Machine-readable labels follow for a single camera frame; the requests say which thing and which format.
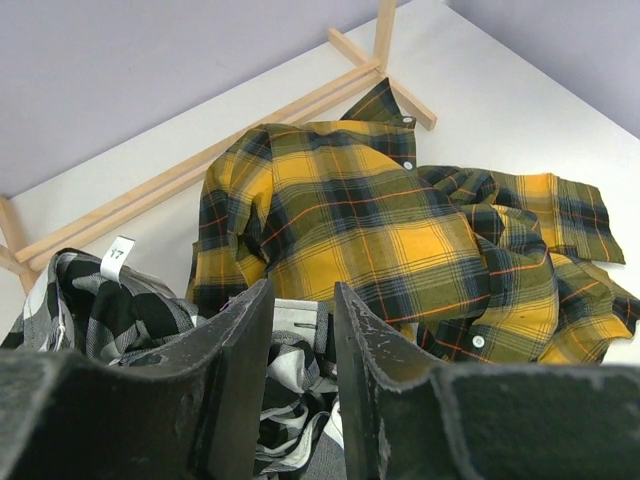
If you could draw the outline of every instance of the wooden frame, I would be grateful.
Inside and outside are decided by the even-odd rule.
[[[0,267],[19,275],[25,293],[28,293],[37,279],[37,272],[46,267],[56,251],[65,247],[83,248],[201,181],[213,160],[247,130],[262,123],[306,122],[375,85],[385,77],[389,78],[394,96],[400,106],[410,115],[415,116],[427,130],[432,130],[437,117],[386,73],[396,0],[379,0],[379,2],[373,58],[369,58],[336,29],[330,29],[330,43],[356,65],[353,70],[211,145],[44,238],[28,245],[13,207],[9,201],[0,197],[0,228],[7,239],[6,247],[0,245]]]

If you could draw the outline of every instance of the button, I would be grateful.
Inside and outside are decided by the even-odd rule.
[[[473,343],[473,346],[476,348],[482,348],[484,347],[484,338],[482,338],[480,335],[476,335],[475,337],[473,337],[473,340],[471,340],[471,343]]]

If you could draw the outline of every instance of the yellow plaid shirt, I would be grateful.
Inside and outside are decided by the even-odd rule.
[[[632,336],[640,302],[589,262],[624,263],[596,188],[416,168],[413,127],[385,80],[340,121],[247,132],[207,173],[189,299],[268,277],[332,305],[343,281],[450,361],[595,362]]]

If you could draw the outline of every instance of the gray wall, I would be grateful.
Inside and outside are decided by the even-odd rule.
[[[639,0],[445,0],[640,137]]]
[[[0,194],[20,193],[325,42],[331,26],[371,20],[377,5],[0,0]]]

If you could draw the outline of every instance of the clothing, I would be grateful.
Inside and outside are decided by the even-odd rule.
[[[269,277],[332,311],[344,281],[451,361],[597,362],[632,336],[640,303],[588,262],[624,262],[596,188],[416,168],[404,118],[385,80],[340,121],[249,130],[207,172],[188,298]]]
[[[122,267],[120,284],[100,274],[100,258],[74,249],[56,253],[38,278],[2,348],[74,349],[111,368],[139,365],[141,357],[192,328],[215,321],[175,298],[162,282]],[[335,378],[323,373],[327,306],[276,299],[274,327],[256,449],[256,476],[305,473],[343,465],[341,427],[336,433]],[[305,470],[312,460],[312,465]]]

